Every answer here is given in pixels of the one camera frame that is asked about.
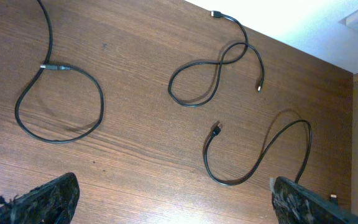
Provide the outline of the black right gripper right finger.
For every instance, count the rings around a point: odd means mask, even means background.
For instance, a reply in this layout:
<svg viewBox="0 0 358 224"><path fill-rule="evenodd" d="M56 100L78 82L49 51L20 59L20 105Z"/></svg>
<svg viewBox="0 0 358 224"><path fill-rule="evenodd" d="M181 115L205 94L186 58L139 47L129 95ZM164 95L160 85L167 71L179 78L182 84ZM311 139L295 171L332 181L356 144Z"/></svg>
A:
<svg viewBox="0 0 358 224"><path fill-rule="evenodd" d="M358 216L286 177L270 179L272 206L279 223L358 224Z"/></svg>

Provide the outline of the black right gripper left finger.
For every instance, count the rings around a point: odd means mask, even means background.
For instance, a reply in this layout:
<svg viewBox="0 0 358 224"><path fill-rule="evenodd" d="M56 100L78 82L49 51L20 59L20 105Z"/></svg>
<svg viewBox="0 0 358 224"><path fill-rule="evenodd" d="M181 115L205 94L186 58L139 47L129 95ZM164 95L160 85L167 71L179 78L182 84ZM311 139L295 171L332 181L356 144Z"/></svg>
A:
<svg viewBox="0 0 358 224"><path fill-rule="evenodd" d="M0 223L70 223L80 197L72 172L6 201L0 196Z"/></svg>

